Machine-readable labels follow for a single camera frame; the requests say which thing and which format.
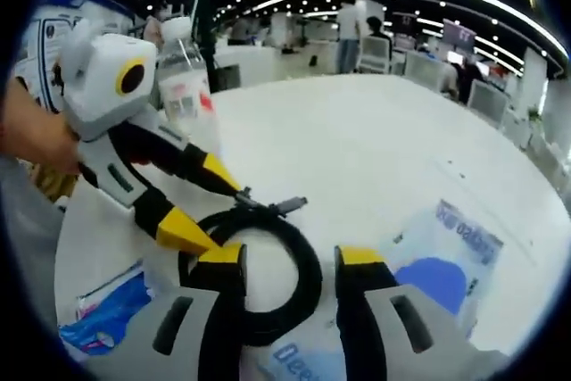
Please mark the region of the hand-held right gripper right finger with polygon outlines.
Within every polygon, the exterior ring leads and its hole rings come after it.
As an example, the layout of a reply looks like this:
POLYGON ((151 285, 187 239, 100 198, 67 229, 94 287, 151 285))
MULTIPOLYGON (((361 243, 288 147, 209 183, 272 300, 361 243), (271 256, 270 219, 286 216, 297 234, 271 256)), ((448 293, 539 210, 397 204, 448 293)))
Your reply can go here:
POLYGON ((336 325, 350 380, 470 380, 473 347, 452 315, 401 285, 369 248, 335 248, 336 325))

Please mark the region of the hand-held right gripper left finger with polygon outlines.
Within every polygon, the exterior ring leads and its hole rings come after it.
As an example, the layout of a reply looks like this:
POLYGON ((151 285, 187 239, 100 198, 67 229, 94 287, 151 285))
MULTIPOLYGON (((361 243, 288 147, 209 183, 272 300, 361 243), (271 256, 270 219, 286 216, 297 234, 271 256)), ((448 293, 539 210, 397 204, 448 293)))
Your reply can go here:
POLYGON ((148 303, 100 359, 102 380, 237 380, 246 247, 204 253, 178 287, 148 303))

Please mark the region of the person's left hand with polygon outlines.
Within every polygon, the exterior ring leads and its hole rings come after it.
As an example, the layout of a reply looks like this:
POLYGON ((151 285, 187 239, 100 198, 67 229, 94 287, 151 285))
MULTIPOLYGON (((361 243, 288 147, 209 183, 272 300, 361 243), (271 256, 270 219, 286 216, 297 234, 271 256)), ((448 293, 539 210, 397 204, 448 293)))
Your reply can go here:
POLYGON ((1 154, 79 173, 79 139, 61 114, 36 104, 15 78, 6 82, 1 107, 1 154))

